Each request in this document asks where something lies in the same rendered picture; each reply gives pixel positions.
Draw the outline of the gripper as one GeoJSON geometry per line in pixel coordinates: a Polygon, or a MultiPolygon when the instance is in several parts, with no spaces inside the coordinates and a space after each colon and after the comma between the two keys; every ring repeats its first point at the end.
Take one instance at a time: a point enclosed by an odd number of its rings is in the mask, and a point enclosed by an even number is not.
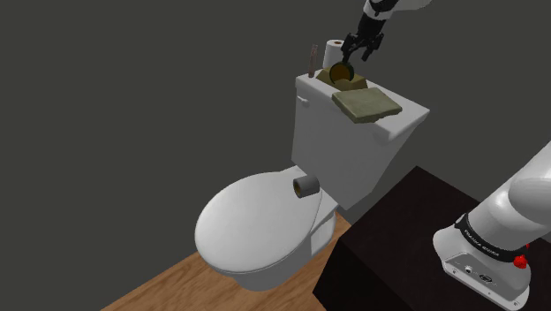
{"type": "Polygon", "coordinates": [[[374,51],[380,46],[384,38],[384,34],[380,34],[385,24],[385,19],[375,19],[362,14],[358,25],[357,34],[348,33],[343,41],[341,51],[343,53],[342,62],[348,63],[351,54],[358,49],[359,45],[366,45],[366,51],[363,53],[361,60],[366,61],[374,51]]]}

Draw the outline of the white toilet paper roll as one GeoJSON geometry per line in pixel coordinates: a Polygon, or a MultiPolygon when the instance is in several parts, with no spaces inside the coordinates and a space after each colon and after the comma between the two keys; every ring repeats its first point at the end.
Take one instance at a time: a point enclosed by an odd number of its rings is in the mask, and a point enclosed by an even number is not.
{"type": "Polygon", "coordinates": [[[328,40],[324,52],[324,58],[322,68],[327,69],[332,65],[340,62],[343,58],[343,52],[341,51],[343,40],[335,39],[328,40]]]}

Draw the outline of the olive brown box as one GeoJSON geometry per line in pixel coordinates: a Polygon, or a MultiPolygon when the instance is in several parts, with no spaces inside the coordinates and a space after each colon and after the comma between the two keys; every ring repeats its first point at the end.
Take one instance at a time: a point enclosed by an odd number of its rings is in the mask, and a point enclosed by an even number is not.
{"type": "Polygon", "coordinates": [[[323,68],[316,76],[317,80],[320,80],[331,87],[336,88],[339,91],[349,91],[367,88],[366,79],[358,74],[354,74],[352,80],[341,79],[337,82],[332,82],[329,76],[330,68],[323,68]]]}

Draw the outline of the dark green round bowl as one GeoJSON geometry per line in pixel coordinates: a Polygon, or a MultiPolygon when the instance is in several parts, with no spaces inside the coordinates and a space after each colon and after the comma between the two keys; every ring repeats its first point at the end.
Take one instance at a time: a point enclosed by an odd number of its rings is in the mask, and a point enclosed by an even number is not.
{"type": "Polygon", "coordinates": [[[354,75],[353,66],[347,62],[337,62],[329,70],[329,78],[333,83],[339,80],[352,80],[354,75]]]}

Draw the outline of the brown upright stick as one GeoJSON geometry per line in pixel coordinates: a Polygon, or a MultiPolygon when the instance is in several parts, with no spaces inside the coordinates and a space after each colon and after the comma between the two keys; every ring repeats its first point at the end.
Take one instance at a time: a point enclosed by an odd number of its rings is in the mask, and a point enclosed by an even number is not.
{"type": "Polygon", "coordinates": [[[316,64],[317,64],[317,55],[318,55],[318,45],[313,44],[310,51],[309,63],[308,63],[308,72],[307,76],[313,78],[315,76],[316,64]]]}

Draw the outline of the olive flat square pad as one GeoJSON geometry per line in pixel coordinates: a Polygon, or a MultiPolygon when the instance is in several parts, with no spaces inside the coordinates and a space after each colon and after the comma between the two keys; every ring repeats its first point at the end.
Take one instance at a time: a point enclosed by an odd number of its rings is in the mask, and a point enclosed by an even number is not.
{"type": "Polygon", "coordinates": [[[377,87],[335,92],[331,99],[354,124],[374,123],[403,110],[377,87]]]}

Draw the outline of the grey toilet paper roll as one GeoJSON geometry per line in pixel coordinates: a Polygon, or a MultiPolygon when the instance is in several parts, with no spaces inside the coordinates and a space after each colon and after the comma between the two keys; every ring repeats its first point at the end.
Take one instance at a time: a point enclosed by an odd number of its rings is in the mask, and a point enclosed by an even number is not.
{"type": "Polygon", "coordinates": [[[314,175],[294,178],[292,184],[293,190],[298,198],[305,198],[320,191],[319,180],[314,175]]]}

